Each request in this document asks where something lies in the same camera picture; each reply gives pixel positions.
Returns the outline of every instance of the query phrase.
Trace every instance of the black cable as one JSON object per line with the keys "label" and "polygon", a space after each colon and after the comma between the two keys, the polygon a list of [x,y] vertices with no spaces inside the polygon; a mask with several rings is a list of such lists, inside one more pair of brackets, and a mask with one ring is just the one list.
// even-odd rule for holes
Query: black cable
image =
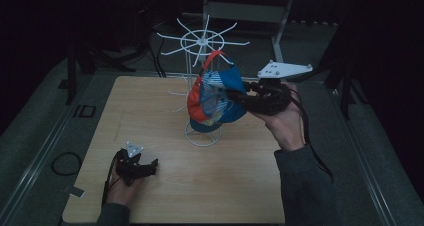
{"label": "black cable", "polygon": [[[301,101],[300,95],[298,92],[292,90],[297,94],[299,97],[299,101]],[[309,117],[306,114],[306,110],[302,107],[302,105],[292,96],[290,96],[291,101],[299,108],[299,110],[302,113],[302,121],[303,121],[303,136],[305,138],[305,143],[311,146],[312,154],[314,155],[315,160],[318,162],[318,168],[324,171],[328,174],[330,177],[331,183],[334,183],[334,175],[333,172],[331,172],[330,168],[324,163],[324,161],[321,159],[321,157],[317,154],[314,147],[312,146],[311,139],[309,138]]]}
{"label": "black cable", "polygon": [[[56,169],[56,167],[55,167],[56,162],[57,162],[60,158],[62,158],[63,156],[66,156],[66,155],[73,155],[73,156],[75,156],[75,158],[78,160],[78,170],[77,170],[77,171],[75,171],[75,172],[71,172],[71,173],[63,173],[63,172],[59,172],[59,171]],[[80,156],[78,156],[78,154],[73,153],[73,152],[64,152],[64,153],[60,154],[60,155],[59,155],[59,156],[57,156],[57,157],[56,157],[56,158],[52,161],[52,163],[50,164],[50,168],[52,169],[52,171],[53,171],[55,174],[60,175],[60,176],[72,176],[72,175],[77,175],[77,174],[78,174],[78,172],[79,172],[79,170],[81,169],[81,166],[82,166],[82,160],[81,160]]]}
{"label": "black cable", "polygon": [[161,74],[162,74],[162,77],[164,77],[164,78],[166,78],[166,73],[165,73],[165,71],[163,70],[163,68],[162,68],[162,66],[160,65],[160,62],[159,62],[159,55],[160,55],[160,51],[162,51],[162,47],[163,47],[163,44],[165,43],[165,39],[164,38],[162,38],[162,42],[161,42],[161,44],[160,44],[160,46],[159,46],[159,49],[158,49],[158,52],[157,52],[157,54],[156,54],[156,63],[158,64],[158,67],[159,67],[159,70],[160,70],[160,72],[161,72]]}
{"label": "black cable", "polygon": [[115,162],[116,162],[116,158],[118,157],[118,153],[116,153],[115,154],[115,156],[113,157],[113,159],[112,159],[112,163],[110,164],[110,167],[109,167],[109,172],[108,172],[108,174],[107,174],[107,178],[106,178],[106,181],[105,181],[105,185],[104,185],[104,188],[103,188],[103,196],[102,196],[102,205],[101,205],[101,207],[103,207],[103,205],[106,203],[106,199],[107,199],[107,193],[108,193],[108,191],[109,191],[109,183],[110,183],[110,176],[112,175],[112,170],[113,170],[113,166],[115,165]]}
{"label": "black cable", "polygon": [[155,70],[156,70],[156,72],[158,73],[158,76],[161,78],[162,77],[162,75],[161,75],[161,73],[160,73],[160,70],[159,70],[159,68],[158,68],[158,65],[156,64],[156,57],[155,57],[155,54],[153,53],[153,49],[152,49],[152,47],[150,46],[150,44],[148,44],[148,47],[149,47],[149,52],[150,52],[150,54],[152,55],[152,57],[153,57],[153,66],[155,66]]}

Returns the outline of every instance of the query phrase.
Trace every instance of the handheld controller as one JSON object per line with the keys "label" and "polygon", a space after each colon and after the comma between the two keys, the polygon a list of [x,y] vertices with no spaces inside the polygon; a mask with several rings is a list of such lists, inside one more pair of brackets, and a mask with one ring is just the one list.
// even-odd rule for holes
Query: handheld controller
{"label": "handheld controller", "polygon": [[135,179],[156,174],[159,160],[155,159],[150,164],[140,165],[138,163],[140,157],[141,153],[129,157],[126,149],[121,149],[116,153],[116,173],[122,177],[128,186],[130,186]]}

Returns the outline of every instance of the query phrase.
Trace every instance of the human hand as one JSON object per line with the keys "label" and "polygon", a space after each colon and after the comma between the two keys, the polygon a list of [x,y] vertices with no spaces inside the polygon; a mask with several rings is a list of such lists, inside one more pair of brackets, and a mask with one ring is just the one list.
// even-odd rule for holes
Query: human hand
{"label": "human hand", "polygon": [[[297,92],[295,85],[287,86]],[[292,92],[292,97],[299,101],[296,93]],[[290,103],[286,110],[273,116],[250,113],[265,122],[281,149],[293,151],[305,146],[301,111],[294,103]]]}
{"label": "human hand", "polygon": [[140,190],[143,178],[136,179],[130,186],[127,186],[124,180],[116,173],[115,169],[116,165],[112,170],[111,185],[107,193],[106,203],[121,204],[129,208],[137,192]]}

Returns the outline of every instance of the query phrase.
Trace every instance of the white metal stand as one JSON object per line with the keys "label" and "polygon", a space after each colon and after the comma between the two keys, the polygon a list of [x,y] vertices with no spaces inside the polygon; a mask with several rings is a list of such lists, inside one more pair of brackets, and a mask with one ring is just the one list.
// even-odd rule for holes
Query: white metal stand
{"label": "white metal stand", "polygon": [[[167,53],[161,53],[162,55],[171,55],[180,51],[185,52],[186,57],[186,68],[187,68],[187,74],[184,76],[184,79],[187,82],[187,92],[185,93],[174,93],[169,92],[174,95],[182,95],[186,96],[190,92],[192,86],[193,86],[193,78],[195,77],[192,73],[192,68],[195,67],[199,62],[203,63],[205,61],[206,56],[209,56],[209,54],[212,51],[215,50],[222,50],[225,45],[239,45],[244,46],[249,44],[250,42],[245,43],[236,43],[236,42],[226,42],[222,34],[230,31],[233,29],[237,23],[235,23],[233,26],[217,33],[211,30],[208,30],[209,25],[209,16],[207,17],[206,24],[204,26],[204,29],[202,30],[190,30],[187,28],[184,24],[181,23],[179,19],[177,19],[178,23],[183,27],[185,30],[187,30],[187,33],[183,35],[181,38],[178,37],[172,37],[172,36],[166,36],[158,33],[158,35],[162,38],[166,39],[172,39],[172,40],[179,40],[181,48],[167,52]],[[232,62],[229,62],[225,57],[220,55],[222,59],[224,59],[227,63],[232,64]],[[175,112],[178,112],[182,109],[184,109],[186,106],[181,107],[177,109]],[[221,128],[211,132],[211,133],[199,133],[193,130],[190,126],[190,122],[187,123],[185,127],[185,136],[188,139],[188,141],[196,146],[211,146],[218,142],[218,140],[221,138]]]}

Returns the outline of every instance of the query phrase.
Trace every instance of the dark sleeve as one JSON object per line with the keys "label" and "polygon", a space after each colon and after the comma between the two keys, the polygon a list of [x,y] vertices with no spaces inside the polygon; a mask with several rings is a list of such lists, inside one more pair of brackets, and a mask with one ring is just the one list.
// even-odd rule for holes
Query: dark sleeve
{"label": "dark sleeve", "polygon": [[107,203],[97,219],[96,226],[130,225],[130,210],[124,205]]}
{"label": "dark sleeve", "polygon": [[335,189],[317,168],[311,147],[278,150],[274,156],[280,171],[286,225],[342,225]]}

